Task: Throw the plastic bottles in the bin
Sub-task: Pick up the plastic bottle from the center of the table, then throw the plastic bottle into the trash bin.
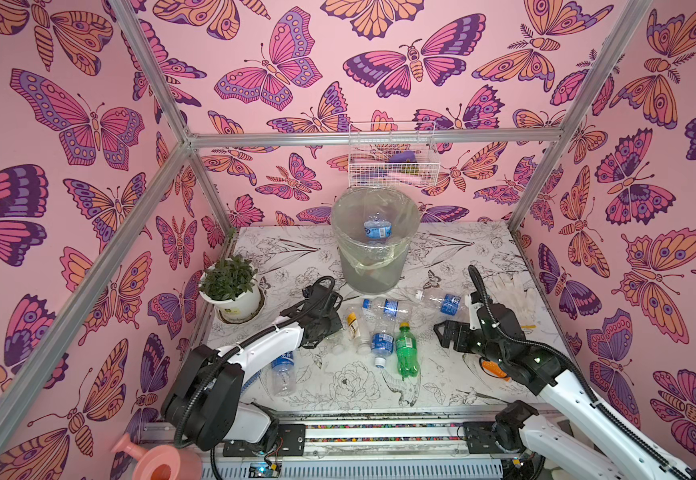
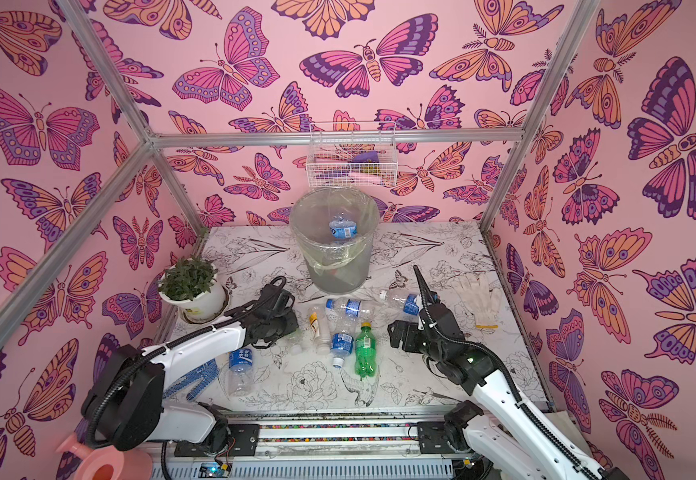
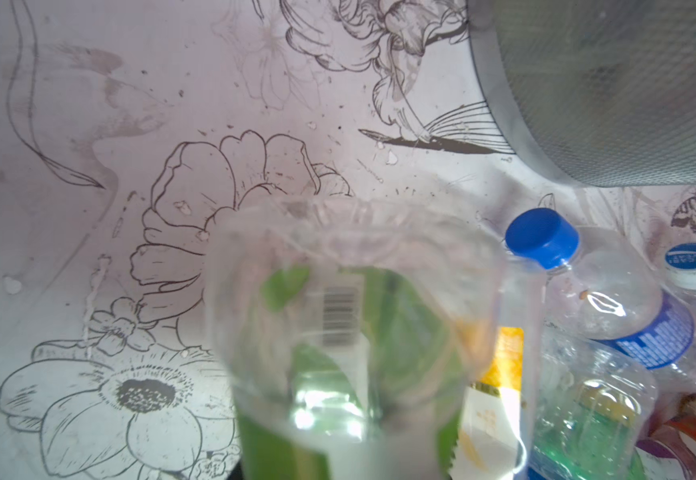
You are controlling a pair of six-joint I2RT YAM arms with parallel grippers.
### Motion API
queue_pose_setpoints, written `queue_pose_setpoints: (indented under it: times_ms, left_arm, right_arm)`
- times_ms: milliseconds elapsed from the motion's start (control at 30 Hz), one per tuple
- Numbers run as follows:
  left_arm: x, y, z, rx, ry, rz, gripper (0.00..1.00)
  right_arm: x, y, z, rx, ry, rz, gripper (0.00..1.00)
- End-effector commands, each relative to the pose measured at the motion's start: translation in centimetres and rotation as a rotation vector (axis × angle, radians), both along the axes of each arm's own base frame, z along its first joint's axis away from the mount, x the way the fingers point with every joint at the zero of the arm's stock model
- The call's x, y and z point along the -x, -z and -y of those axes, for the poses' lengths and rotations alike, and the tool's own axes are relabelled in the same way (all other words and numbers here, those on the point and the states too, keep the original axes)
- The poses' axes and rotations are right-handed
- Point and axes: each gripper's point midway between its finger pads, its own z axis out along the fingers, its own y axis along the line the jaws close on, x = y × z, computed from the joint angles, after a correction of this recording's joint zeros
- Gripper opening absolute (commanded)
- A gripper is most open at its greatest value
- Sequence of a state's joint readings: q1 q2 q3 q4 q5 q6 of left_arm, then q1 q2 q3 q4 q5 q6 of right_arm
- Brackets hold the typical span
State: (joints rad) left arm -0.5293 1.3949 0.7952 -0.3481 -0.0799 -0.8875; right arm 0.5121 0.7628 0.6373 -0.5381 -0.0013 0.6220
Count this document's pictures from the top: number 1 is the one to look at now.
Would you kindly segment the clear bottle blue label large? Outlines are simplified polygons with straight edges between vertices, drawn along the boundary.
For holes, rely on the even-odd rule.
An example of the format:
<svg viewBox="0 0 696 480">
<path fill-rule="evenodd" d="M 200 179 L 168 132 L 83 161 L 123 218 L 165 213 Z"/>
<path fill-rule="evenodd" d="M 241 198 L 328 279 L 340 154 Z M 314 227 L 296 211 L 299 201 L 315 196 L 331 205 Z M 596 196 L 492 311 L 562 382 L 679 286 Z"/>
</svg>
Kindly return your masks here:
<svg viewBox="0 0 696 480">
<path fill-rule="evenodd" d="M 393 224 L 382 216 L 371 216 L 363 223 L 366 237 L 372 241 L 388 240 L 393 233 Z"/>
</svg>

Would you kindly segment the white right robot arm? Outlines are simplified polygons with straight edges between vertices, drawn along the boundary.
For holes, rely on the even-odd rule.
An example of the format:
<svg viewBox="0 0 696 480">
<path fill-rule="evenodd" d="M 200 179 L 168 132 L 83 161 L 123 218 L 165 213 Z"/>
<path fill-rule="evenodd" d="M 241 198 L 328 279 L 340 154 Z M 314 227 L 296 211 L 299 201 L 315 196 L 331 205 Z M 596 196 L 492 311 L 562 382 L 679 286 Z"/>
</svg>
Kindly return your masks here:
<svg viewBox="0 0 696 480">
<path fill-rule="evenodd" d="M 696 479 L 688 466 L 633 426 L 586 382 L 575 363 L 554 347 L 528 340 L 514 312 L 502 304 L 476 304 L 468 323 L 446 320 L 433 328 L 443 348 L 495 363 L 507 377 L 550 404 L 590 440 L 566 434 L 529 403 L 508 403 L 491 430 L 465 427 L 471 449 L 526 451 L 550 460 L 578 479 Z"/>
</svg>

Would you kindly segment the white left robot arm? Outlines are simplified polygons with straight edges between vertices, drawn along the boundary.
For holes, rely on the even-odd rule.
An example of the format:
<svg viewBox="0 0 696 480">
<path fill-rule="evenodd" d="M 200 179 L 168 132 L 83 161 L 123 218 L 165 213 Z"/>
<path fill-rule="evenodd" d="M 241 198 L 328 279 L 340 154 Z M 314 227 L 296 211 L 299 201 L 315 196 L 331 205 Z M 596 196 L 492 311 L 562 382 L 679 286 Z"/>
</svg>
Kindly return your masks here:
<svg viewBox="0 0 696 480">
<path fill-rule="evenodd" d="M 239 441 L 260 454 L 274 448 L 280 420 L 267 407 L 242 402 L 243 386 L 282 355 L 313 349 L 342 328 L 335 284 L 332 276 L 318 278 L 303 289 L 301 301 L 245 340 L 190 351 L 161 407 L 163 419 L 176 428 L 176 448 L 207 452 Z"/>
</svg>

